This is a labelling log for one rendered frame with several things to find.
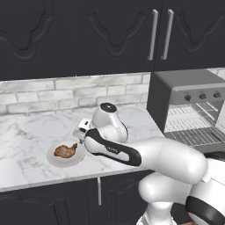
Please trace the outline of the dark base cupboard door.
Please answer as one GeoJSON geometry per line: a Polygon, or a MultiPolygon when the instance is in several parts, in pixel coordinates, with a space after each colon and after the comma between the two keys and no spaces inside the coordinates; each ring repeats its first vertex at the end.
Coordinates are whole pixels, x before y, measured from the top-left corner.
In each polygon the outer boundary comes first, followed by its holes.
{"type": "Polygon", "coordinates": [[[152,171],[136,171],[102,179],[100,225],[136,225],[147,203],[138,191],[139,182],[152,171]]]}
{"type": "Polygon", "coordinates": [[[0,225],[102,225],[84,180],[0,192],[0,225]]]}

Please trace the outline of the glass toaster oven door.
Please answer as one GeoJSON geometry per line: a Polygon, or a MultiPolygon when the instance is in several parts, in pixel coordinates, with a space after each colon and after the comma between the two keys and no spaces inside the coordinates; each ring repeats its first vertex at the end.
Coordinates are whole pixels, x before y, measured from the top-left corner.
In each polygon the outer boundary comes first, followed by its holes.
{"type": "Polygon", "coordinates": [[[225,144],[225,132],[217,127],[222,102],[171,105],[164,135],[194,148],[225,144]]]}

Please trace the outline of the brown chicken drumstick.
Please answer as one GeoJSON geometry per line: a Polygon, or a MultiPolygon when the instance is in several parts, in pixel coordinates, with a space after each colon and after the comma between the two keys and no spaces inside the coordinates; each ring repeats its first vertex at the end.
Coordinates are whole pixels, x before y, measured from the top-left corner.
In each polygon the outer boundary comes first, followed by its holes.
{"type": "Polygon", "coordinates": [[[74,143],[70,148],[66,145],[57,147],[54,151],[54,156],[61,158],[71,158],[76,153],[77,144],[74,143]]]}

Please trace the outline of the dark wall cupboard door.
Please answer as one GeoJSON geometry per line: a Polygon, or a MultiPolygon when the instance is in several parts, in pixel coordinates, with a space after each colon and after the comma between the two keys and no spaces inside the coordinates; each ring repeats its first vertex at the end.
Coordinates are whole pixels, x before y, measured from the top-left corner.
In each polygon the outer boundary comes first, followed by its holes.
{"type": "Polygon", "coordinates": [[[79,76],[150,72],[153,15],[163,0],[70,0],[79,76]]]}
{"type": "Polygon", "coordinates": [[[225,67],[225,0],[163,0],[156,47],[156,71],[225,67]],[[174,11],[170,45],[162,60],[174,11]]]}
{"type": "Polygon", "coordinates": [[[74,72],[69,0],[0,0],[0,81],[74,72]]]}

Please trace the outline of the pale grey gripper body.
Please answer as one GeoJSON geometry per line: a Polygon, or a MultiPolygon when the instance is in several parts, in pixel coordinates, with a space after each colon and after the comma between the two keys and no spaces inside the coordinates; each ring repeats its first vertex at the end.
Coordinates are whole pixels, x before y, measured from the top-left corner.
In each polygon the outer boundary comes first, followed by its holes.
{"type": "Polygon", "coordinates": [[[87,133],[87,130],[82,127],[76,127],[73,131],[73,135],[81,142],[83,143],[85,135],[87,133]]]}

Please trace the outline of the grey toaster oven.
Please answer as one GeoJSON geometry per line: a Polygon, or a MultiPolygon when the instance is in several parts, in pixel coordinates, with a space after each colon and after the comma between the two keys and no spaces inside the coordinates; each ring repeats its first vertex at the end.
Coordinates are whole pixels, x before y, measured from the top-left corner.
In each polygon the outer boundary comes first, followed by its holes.
{"type": "MultiPolygon", "coordinates": [[[[224,79],[206,69],[155,71],[151,74],[147,110],[162,133],[171,105],[203,102],[225,104],[224,79]],[[216,92],[221,93],[220,98],[214,98],[216,92]],[[205,93],[207,98],[200,99],[201,93],[205,93]],[[185,100],[185,95],[191,95],[190,102],[185,100]]],[[[225,151],[225,144],[206,145],[205,149],[195,149],[202,153],[225,151]]]]}

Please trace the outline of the white round plate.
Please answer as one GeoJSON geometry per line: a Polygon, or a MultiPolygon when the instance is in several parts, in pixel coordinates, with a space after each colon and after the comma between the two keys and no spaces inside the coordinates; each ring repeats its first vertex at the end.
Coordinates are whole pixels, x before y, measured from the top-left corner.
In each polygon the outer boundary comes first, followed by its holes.
{"type": "Polygon", "coordinates": [[[50,164],[59,168],[66,168],[80,163],[85,157],[85,147],[77,138],[64,139],[58,142],[54,142],[53,145],[47,151],[47,160],[50,164]],[[76,153],[71,158],[61,158],[54,156],[54,151],[61,145],[71,147],[74,143],[77,144],[76,153]]]}

